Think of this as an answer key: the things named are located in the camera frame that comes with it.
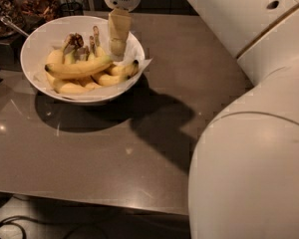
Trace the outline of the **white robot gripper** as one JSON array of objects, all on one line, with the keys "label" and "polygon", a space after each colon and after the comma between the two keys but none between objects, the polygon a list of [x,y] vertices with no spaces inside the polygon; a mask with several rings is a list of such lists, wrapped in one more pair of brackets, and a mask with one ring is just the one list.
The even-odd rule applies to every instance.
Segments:
[{"label": "white robot gripper", "polygon": [[127,39],[132,25],[129,12],[135,10],[141,0],[104,0],[114,9],[109,13],[109,49],[116,61],[121,61],[127,47]]}]

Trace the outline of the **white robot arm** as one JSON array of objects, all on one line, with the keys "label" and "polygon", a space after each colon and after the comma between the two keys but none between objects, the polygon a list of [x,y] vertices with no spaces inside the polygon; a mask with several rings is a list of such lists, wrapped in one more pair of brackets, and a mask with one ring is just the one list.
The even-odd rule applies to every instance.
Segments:
[{"label": "white robot arm", "polygon": [[191,239],[299,239],[299,0],[187,0],[252,83],[196,144]]}]

